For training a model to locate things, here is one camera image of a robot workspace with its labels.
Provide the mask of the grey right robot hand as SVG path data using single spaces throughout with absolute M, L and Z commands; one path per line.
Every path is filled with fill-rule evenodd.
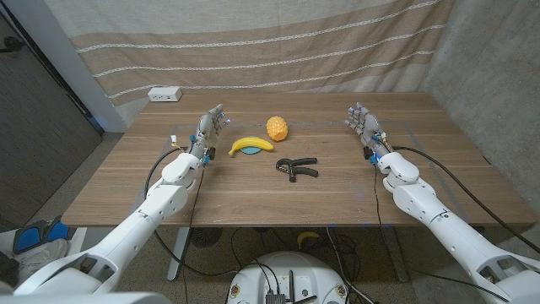
M 386 132 L 376 115 L 359 102 L 356 107 L 349 107 L 348 119 L 345 123 L 358 135 L 361 144 L 364 146 L 364 157 L 366 159 L 369 159 L 372 155 L 382 157 L 393 151 L 386 140 Z

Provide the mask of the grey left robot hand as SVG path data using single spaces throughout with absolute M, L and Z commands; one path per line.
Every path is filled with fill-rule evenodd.
M 203 114 L 187 152 L 201 159 L 205 152 L 216 144 L 220 132 L 229 123 L 230 119 L 224 119 L 222 104 L 218 104 Z

